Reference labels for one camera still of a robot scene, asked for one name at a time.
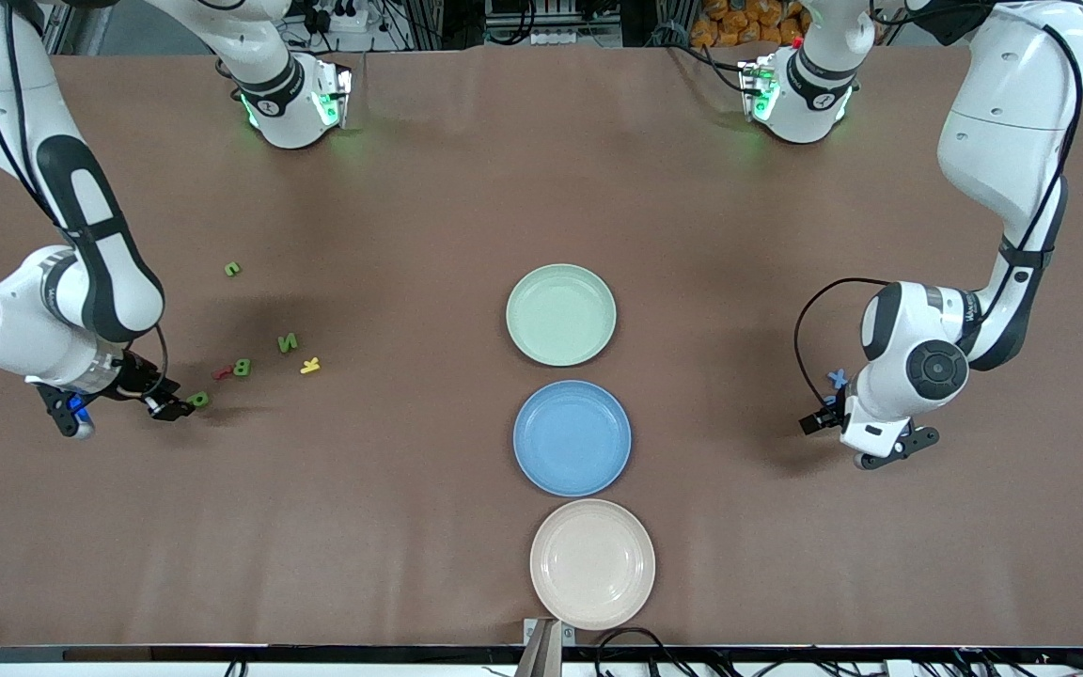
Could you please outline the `light green plate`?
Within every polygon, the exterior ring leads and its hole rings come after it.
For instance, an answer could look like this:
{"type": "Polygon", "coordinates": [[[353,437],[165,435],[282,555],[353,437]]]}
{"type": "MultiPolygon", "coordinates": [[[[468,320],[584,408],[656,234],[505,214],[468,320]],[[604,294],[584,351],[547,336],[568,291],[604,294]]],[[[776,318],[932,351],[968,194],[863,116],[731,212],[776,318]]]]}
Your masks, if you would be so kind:
{"type": "Polygon", "coordinates": [[[618,303],[586,266],[538,266],[509,292],[506,326],[527,359],[567,368],[601,354],[618,326],[618,303]]]}

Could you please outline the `white power strip with plugs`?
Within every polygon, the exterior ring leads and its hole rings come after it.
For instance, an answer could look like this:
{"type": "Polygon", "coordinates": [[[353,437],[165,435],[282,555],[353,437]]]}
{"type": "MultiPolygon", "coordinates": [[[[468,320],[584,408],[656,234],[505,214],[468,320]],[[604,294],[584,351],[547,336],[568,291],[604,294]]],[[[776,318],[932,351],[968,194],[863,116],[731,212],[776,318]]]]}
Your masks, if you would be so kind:
{"type": "Polygon", "coordinates": [[[298,0],[310,35],[367,32],[370,12],[365,0],[298,0]]]}

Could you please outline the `aluminium frame profile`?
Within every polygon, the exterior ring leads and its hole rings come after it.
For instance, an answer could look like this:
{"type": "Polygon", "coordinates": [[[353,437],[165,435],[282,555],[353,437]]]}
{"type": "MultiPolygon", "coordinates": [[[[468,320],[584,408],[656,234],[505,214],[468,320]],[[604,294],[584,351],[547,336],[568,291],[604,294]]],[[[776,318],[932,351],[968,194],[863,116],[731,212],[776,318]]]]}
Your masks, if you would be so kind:
{"type": "Polygon", "coordinates": [[[73,35],[76,34],[76,11],[63,0],[36,0],[41,8],[43,26],[42,41],[48,55],[63,55],[68,52],[73,35]]]}

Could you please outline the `pile of orange objects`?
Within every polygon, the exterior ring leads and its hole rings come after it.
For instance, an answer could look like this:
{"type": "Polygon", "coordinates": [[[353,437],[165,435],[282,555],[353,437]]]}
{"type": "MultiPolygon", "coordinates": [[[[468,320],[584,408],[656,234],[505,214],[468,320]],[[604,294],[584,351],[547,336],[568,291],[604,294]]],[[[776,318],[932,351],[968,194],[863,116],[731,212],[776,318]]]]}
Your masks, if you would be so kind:
{"type": "Polygon", "coordinates": [[[695,50],[760,41],[798,45],[811,23],[799,0],[701,0],[688,39],[695,50]]]}

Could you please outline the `beige plate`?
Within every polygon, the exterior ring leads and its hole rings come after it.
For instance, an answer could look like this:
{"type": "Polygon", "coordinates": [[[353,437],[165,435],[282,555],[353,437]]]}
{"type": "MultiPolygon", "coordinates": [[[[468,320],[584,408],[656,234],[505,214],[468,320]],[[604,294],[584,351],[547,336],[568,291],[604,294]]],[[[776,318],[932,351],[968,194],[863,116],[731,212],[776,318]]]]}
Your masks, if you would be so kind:
{"type": "Polygon", "coordinates": [[[542,520],[530,582],[550,616],[603,632],[631,621],[656,582],[657,558],[640,519],[614,502],[567,502],[542,520]]]}

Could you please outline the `metal bracket at table edge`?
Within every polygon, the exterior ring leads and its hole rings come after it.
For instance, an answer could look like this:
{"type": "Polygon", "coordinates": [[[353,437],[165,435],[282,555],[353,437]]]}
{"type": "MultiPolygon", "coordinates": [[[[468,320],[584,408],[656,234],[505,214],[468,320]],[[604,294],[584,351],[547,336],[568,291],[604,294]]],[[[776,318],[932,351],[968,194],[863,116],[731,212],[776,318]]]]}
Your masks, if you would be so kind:
{"type": "Polygon", "coordinates": [[[575,646],[574,627],[554,619],[525,620],[525,639],[514,677],[562,677],[564,648],[575,646]]]}

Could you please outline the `blue plate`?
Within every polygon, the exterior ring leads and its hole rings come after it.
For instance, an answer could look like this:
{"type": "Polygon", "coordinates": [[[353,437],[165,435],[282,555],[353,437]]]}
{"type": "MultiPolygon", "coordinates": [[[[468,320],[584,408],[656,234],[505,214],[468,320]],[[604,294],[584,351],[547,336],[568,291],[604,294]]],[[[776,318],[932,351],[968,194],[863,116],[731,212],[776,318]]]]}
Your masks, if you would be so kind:
{"type": "Polygon", "coordinates": [[[632,425],[609,390],[564,380],[534,391],[511,433],[520,470],[551,496],[593,496],[622,476],[632,455],[632,425]]]}

